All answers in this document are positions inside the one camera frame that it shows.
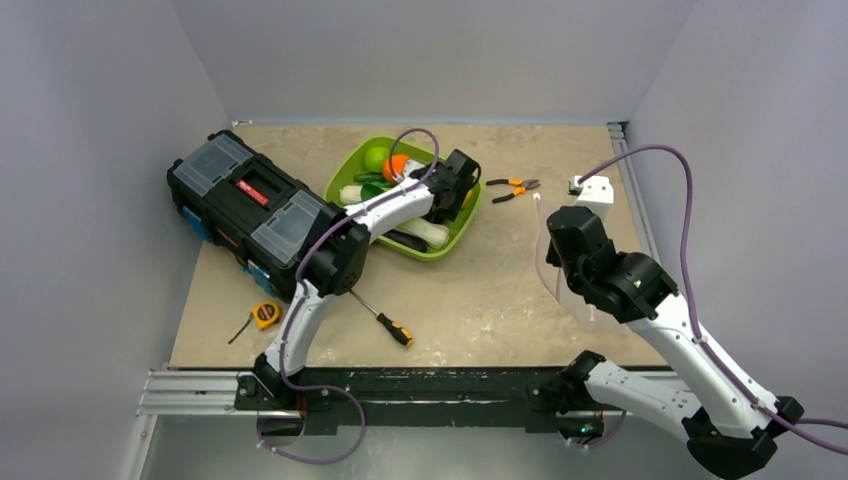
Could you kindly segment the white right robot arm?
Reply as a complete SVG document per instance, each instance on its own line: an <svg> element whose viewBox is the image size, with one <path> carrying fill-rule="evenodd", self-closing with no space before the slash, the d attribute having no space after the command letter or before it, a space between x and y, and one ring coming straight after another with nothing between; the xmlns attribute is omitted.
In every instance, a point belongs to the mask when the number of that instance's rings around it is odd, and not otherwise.
<svg viewBox="0 0 848 480"><path fill-rule="evenodd" d="M589 208L561 207L545 228L545 261L563 272L568 289L648 342L685 384L665 387L585 350L560 373L564 406L594 401L633 413L680 439L721 479L763 469L776 437L801 419L801 404L763 388L712 345L662 266L643 253L617 251Z"/></svg>

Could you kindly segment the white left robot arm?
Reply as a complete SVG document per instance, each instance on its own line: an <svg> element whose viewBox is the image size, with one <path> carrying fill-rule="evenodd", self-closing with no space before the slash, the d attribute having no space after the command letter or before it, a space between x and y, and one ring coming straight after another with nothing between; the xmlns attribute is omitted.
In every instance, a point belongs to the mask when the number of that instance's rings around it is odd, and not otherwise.
<svg viewBox="0 0 848 480"><path fill-rule="evenodd" d="M297 399L301 388L293 376L305 367L327 305L358 282L370 244L410 220L454 220L467 194L479 184L481 167L455 150L445 161L436 159L393 176L396 184L389 190L342 210L326 204L313 222L305 238L307 250L296 262L286 316L252 369L260 397L272 408L287 408Z"/></svg>

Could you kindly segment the clear zip top bag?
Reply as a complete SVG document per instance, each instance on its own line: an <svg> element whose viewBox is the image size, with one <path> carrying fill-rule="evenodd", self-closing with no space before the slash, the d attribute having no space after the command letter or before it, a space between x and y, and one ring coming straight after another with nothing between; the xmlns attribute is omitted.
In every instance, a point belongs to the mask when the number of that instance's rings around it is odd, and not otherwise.
<svg viewBox="0 0 848 480"><path fill-rule="evenodd" d="M544 200L540 193L533 194L532 198L537 220L534 265L544 288L582 327L595 332L624 335L626 328L623 325L620 325L610 314L587 304L582 296L574 294L567 285L562 268L547 262L546 257L551 245L547 219L558 207Z"/></svg>

